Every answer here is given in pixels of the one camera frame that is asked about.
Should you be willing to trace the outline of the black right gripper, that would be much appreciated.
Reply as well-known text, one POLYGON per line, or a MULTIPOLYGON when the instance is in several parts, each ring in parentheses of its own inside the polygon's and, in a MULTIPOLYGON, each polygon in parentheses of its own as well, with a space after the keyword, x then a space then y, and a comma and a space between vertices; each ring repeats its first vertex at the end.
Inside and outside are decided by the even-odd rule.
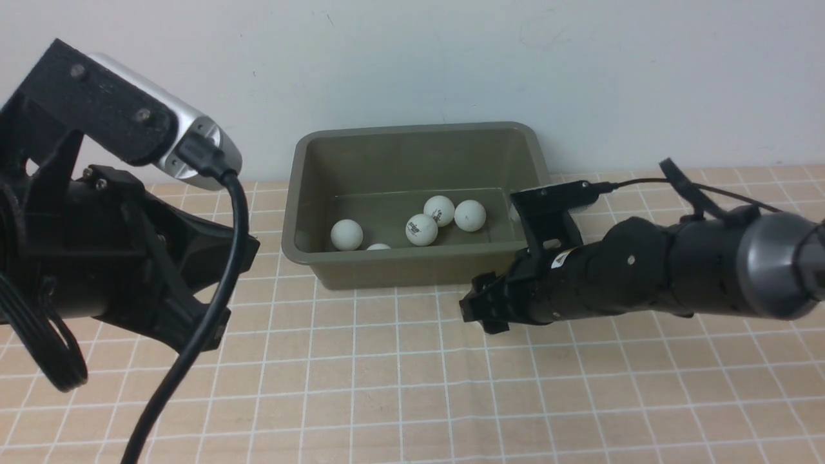
POLYGON ((506 273, 475 276, 460 300, 465 323, 485 334, 501 334, 512 324, 545 326, 581 317, 581 302, 571 282, 569 262, 577 249, 545 249, 538 255, 519 250, 506 273))

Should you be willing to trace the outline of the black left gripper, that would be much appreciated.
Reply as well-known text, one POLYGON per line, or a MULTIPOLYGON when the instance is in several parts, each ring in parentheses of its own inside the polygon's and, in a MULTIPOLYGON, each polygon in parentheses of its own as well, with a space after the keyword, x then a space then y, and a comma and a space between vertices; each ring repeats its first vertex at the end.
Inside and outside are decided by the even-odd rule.
POLYGON ((180 352, 204 319, 235 232, 148 193, 126 171, 45 180, 2 169, 2 324, 32 354, 77 346, 92 318, 180 352))

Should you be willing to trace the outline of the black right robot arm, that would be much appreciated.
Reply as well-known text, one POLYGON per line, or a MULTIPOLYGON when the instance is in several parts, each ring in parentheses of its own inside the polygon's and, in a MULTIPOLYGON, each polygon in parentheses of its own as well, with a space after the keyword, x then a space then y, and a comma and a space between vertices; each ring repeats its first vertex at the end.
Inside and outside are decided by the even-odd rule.
POLYGON ((519 256, 505 274, 472 280, 461 316, 500 334, 512 324, 640 311, 783 321, 810 314, 823 301, 823 225, 755 208, 734 217, 668 228, 633 217, 598 242, 519 256))

